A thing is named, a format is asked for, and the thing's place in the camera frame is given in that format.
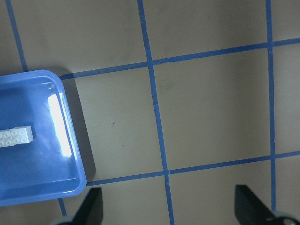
white block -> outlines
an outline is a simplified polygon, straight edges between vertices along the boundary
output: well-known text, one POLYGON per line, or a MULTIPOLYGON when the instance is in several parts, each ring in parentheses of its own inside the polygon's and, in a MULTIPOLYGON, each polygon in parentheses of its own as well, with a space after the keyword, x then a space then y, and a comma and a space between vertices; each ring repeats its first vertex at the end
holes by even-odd
POLYGON ((25 144, 33 141, 31 126, 0 130, 0 148, 25 144))

blue line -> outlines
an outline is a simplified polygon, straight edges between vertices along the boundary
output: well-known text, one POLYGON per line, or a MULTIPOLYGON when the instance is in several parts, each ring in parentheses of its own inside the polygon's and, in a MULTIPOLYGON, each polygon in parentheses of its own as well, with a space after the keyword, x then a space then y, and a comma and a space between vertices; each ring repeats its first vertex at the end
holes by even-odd
POLYGON ((92 76, 97 74, 106 74, 106 73, 117 72, 122 70, 137 69, 142 67, 147 67, 147 62, 138 62, 138 63, 127 64, 127 65, 116 66, 116 67, 107 67, 107 68, 94 69, 94 70, 82 71, 77 73, 64 74, 63 76, 60 77, 60 79, 66 80, 66 79, 72 79, 72 78, 78 78, 84 76, 92 76))
POLYGON ((300 156, 300 151, 293 151, 293 152, 277 154, 275 156, 275 158, 286 158, 286 157, 292 157, 292 156, 300 156))
POLYGON ((9 19, 10 19, 10 24, 11 24, 11 27, 13 29, 13 33, 14 33, 14 37, 15 37, 15 43, 17 45, 17 49, 18 49, 18 52, 19 52, 19 57, 20 57, 22 69, 23 69, 23 72, 27 72, 28 68, 27 68, 25 57, 24 57, 22 42, 21 42, 21 39, 20 39, 17 23, 15 21, 13 6, 12 6, 10 0, 5 0, 5 3, 6 3, 9 19))
POLYGON ((160 146, 160 155, 165 175, 165 192, 168 204, 168 211, 169 211, 169 218, 170 224, 174 225, 174 214, 173 214, 173 206, 172 206, 172 198, 171 198, 171 190, 170 190, 170 182, 169 182, 169 171, 167 166, 167 159, 165 153, 165 143, 164 143, 164 135, 163 129, 161 124, 160 112, 159 112, 159 105, 158 105, 158 98, 156 92, 156 84, 155 84, 155 75, 154 75, 154 68, 153 68, 153 60, 152 54, 150 50, 150 43, 149 37, 147 33, 147 25, 146 25, 146 17, 144 11, 143 0, 137 0, 137 5, 139 9, 139 16, 141 22, 141 29, 142 29, 142 37, 144 41, 144 47, 146 51, 147 63, 148 63, 148 71, 149 71, 149 78, 150 78, 150 85, 151 85, 151 94, 153 100, 153 107, 156 119, 156 126, 157 126, 157 133, 158 133, 158 141, 160 146))
POLYGON ((64 200, 62 198, 59 198, 58 202, 60 204, 60 210, 61 210, 62 216, 65 217, 67 215, 67 212, 66 212, 64 200))
POLYGON ((267 48, 268 43, 260 43, 255 45, 245 45, 240 47, 234 47, 234 48, 226 48, 226 49, 220 49, 220 50, 214 50, 214 51, 208 51, 208 52, 200 52, 200 53, 194 53, 194 54, 188 54, 188 55, 180 55, 180 56, 174 56, 169 58, 164 58, 161 60, 154 60, 154 65, 160 65, 163 63, 168 62, 179 62, 179 61, 185 61, 185 60, 192 60, 192 59, 200 59, 210 56, 217 56, 217 55, 224 55, 224 54, 230 54, 230 53, 239 53, 244 51, 250 51, 254 49, 262 49, 267 48))
POLYGON ((292 45, 300 43, 300 38, 287 39, 282 41, 274 41, 274 46, 292 45))
POLYGON ((232 166, 232 165, 240 165, 240 164, 246 164, 246 163, 254 163, 254 162, 260 162, 260 161, 266 161, 266 160, 270 160, 270 156, 246 158, 246 159, 240 159, 240 160, 234 160, 234 161, 228 161, 228 162, 222 162, 222 163, 214 163, 214 164, 199 165, 199 166, 175 169, 175 170, 170 170, 170 174, 186 173, 186 172, 199 171, 199 170, 208 170, 208 169, 213 169, 213 168, 232 166))
POLYGON ((111 179, 106 179, 106 180, 90 181, 90 182, 87 182, 86 186, 109 184, 109 183, 116 183, 116 182, 127 181, 127 180, 137 180, 137 179, 158 177, 158 176, 164 176, 164 172, 151 172, 151 173, 145 173, 145 174, 139 174, 139 175, 126 176, 126 177, 111 178, 111 179))
POLYGON ((274 109, 274 65, 271 1, 266 0, 267 38, 268 38, 268 71, 270 103, 270 156, 271 156, 271 202, 272 211, 276 210, 276 161, 275 161, 275 109, 274 109))

blue grid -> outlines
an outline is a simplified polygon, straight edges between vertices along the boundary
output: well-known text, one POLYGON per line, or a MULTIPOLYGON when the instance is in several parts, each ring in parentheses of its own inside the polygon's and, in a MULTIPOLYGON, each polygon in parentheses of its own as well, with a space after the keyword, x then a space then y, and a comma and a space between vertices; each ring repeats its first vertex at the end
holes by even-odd
MULTIPOLYGON (((18 49, 22 69, 24 72, 26 72, 26 71, 28 71, 28 69, 27 69, 26 60, 25 60, 25 57, 23 54, 22 42, 21 42, 21 39, 20 39, 20 36, 18 33, 17 24, 16 24, 14 12, 13 12, 13 7, 12 7, 10 0, 5 0, 5 2, 6 2, 7 11, 9 14, 9 19, 11 22, 13 34, 15 37, 15 42, 16 42, 16 46, 18 49)), ((122 70, 148 67, 149 76, 150 76, 151 94, 152 94, 152 100, 153 100, 153 108, 154 108, 154 113, 155 113, 155 118, 156 118, 157 134, 158 134, 158 139, 159 139, 163 171, 145 173, 145 174, 139 174, 139 175, 131 175, 131 176, 125 176, 125 177, 118 177, 118 178, 112 178, 112 179, 106 179, 106 180, 92 181, 92 182, 88 182, 87 186, 94 186, 94 185, 115 183, 115 182, 121 182, 121 181, 127 181, 127 180, 136 180, 136 179, 164 176, 170 224, 174 225, 175 222, 174 222, 174 216, 173 216, 171 190, 170 190, 170 185, 169 185, 169 174, 186 173, 186 172, 190 172, 190 171, 207 170, 207 169, 218 168, 218 167, 240 165, 240 164, 247 164, 247 163, 270 160, 270 162, 271 162, 271 205, 272 205, 272 210, 276 210, 276 159, 299 156, 300 151, 294 151, 294 152, 282 153, 282 154, 275 153, 273 48, 277 47, 277 46, 292 45, 292 44, 300 43, 300 38, 293 38, 293 39, 287 39, 287 40, 281 40, 281 41, 275 41, 275 42, 273 41, 271 0, 266 0, 265 1, 266 21, 267 21, 267 42, 266 43, 258 43, 258 44, 254 44, 254 45, 245 45, 245 46, 239 46, 239 47, 233 47, 233 48, 219 49, 219 50, 214 50, 214 51, 174 56, 174 57, 164 58, 164 59, 160 59, 160 60, 153 60, 152 55, 151 55, 149 37, 147 34, 147 25, 146 25, 146 18, 145 18, 144 7, 143 7, 143 0, 137 0, 137 5, 138 5, 138 10, 139 10, 144 47, 145 47, 146 56, 147 56, 146 62, 139 62, 139 63, 116 66, 116 67, 107 67, 107 68, 100 68, 100 69, 82 71, 82 72, 77 72, 77 73, 64 74, 61 77, 61 79, 65 80, 65 79, 72 79, 72 78, 78 78, 78 77, 84 77, 84 76, 117 72, 117 71, 122 71, 122 70), (167 166, 164 136, 163 136, 162 123, 161 123, 160 112, 159 112, 157 92, 156 92, 154 66, 164 64, 164 63, 169 63, 169 62, 179 62, 179 61, 185 61, 185 60, 191 60, 191 59, 200 59, 200 58, 205 58, 205 57, 210 57, 210 56, 251 51, 251 50, 255 50, 255 49, 267 49, 268 50, 269 103, 270 103, 270 155, 263 156, 263 157, 247 158, 247 159, 241 159, 241 160, 234 160, 234 161, 227 161, 227 162, 221 162, 221 163, 215 163, 215 164, 199 165, 199 166, 169 170, 168 166, 167 166)), ((58 199, 58 201, 59 201, 62 215, 66 216, 67 213, 66 213, 63 199, 60 198, 60 199, 58 199)))

